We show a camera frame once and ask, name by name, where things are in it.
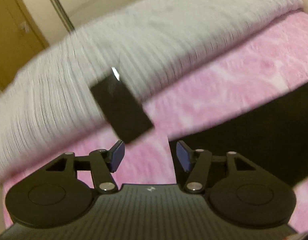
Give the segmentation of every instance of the silver screw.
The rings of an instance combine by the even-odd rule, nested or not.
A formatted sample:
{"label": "silver screw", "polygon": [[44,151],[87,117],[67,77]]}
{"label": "silver screw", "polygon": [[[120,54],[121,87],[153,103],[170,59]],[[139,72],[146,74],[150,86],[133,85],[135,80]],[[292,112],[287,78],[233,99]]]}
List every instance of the silver screw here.
{"label": "silver screw", "polygon": [[187,184],[187,188],[191,191],[201,190],[203,188],[203,185],[199,182],[190,182]]}
{"label": "silver screw", "polygon": [[100,184],[100,189],[104,191],[115,189],[115,185],[111,182],[104,182]]}

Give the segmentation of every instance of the pink tie-dye fabric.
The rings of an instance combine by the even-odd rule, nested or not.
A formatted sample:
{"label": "pink tie-dye fabric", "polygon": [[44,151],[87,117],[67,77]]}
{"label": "pink tie-dye fabric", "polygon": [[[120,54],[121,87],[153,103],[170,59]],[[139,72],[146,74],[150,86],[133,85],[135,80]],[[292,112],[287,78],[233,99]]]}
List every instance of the pink tie-dye fabric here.
{"label": "pink tie-dye fabric", "polygon": [[[122,183],[175,183],[168,138],[211,127],[270,101],[308,81],[308,15],[275,20],[245,43],[205,64],[152,97],[143,106],[155,129],[126,147],[114,179]],[[117,141],[108,125],[52,155],[4,184],[9,188],[65,151],[87,155]],[[79,179],[92,187],[88,172]],[[308,179],[295,187],[297,206],[290,225],[308,231]],[[4,208],[6,226],[12,222]]]}

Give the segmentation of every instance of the wooden door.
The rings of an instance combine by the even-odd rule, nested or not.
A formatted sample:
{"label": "wooden door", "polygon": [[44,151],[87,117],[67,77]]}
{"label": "wooden door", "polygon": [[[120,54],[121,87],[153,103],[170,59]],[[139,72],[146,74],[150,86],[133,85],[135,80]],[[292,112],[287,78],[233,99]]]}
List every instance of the wooden door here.
{"label": "wooden door", "polygon": [[22,66],[47,45],[38,37],[38,28],[33,28],[33,22],[28,20],[28,16],[25,17],[25,7],[21,10],[22,6],[17,0],[0,0],[1,90],[13,80]]}

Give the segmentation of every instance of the phone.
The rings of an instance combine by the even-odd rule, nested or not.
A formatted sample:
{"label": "phone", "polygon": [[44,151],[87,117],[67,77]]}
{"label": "phone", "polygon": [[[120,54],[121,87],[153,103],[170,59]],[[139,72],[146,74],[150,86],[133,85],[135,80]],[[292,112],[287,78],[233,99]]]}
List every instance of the phone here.
{"label": "phone", "polygon": [[153,127],[132,93],[123,83],[116,68],[91,87],[91,93],[117,136],[126,144]]}

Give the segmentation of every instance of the white pattern on pink fabric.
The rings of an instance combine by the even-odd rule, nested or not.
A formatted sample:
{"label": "white pattern on pink fabric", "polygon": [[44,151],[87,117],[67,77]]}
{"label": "white pattern on pink fabric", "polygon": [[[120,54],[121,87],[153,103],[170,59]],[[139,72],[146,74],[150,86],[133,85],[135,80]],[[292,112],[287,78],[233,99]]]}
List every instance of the white pattern on pink fabric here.
{"label": "white pattern on pink fabric", "polygon": [[[249,111],[308,81],[308,15],[291,13],[240,46],[189,73],[152,97],[144,109],[155,130],[126,147],[126,154],[114,179],[122,183],[175,183],[168,138],[211,127]],[[107,126],[63,149],[86,155],[98,148],[110,148],[117,140]],[[4,184],[9,188],[49,159],[18,174]],[[80,180],[92,187],[88,173]],[[308,179],[295,187],[297,206],[290,225],[308,231]],[[4,209],[6,226],[11,225]]]}

